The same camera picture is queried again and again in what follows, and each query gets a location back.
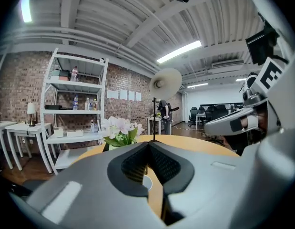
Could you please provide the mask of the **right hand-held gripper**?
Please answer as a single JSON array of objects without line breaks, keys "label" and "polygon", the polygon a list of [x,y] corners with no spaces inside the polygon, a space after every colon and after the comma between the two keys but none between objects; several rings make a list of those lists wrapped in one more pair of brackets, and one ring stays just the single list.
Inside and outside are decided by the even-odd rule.
[{"label": "right hand-held gripper", "polygon": [[[245,168],[252,174],[272,172],[278,176],[295,176],[295,33],[274,0],[253,0],[258,11],[280,36],[280,49],[288,64],[279,79],[267,91],[281,129],[268,135],[258,145]],[[231,136],[251,130],[267,129],[267,111],[243,108],[204,125],[208,135]]]}]

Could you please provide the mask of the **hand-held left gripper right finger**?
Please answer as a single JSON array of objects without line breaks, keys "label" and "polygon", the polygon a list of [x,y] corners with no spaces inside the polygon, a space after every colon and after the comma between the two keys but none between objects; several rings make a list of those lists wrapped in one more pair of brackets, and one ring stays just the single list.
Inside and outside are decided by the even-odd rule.
[{"label": "hand-held left gripper right finger", "polygon": [[261,142],[241,157],[152,143],[164,177],[165,221],[173,229],[255,229],[272,216],[295,180],[295,143]]}]

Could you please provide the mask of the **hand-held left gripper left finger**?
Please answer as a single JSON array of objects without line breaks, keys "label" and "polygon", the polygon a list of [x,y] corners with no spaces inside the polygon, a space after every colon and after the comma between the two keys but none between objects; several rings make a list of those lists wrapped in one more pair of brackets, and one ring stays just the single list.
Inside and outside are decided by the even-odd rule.
[{"label": "hand-held left gripper left finger", "polygon": [[146,144],[134,144],[81,159],[45,182],[27,200],[10,193],[30,225],[38,229],[164,229],[146,197],[120,192],[107,167]]}]

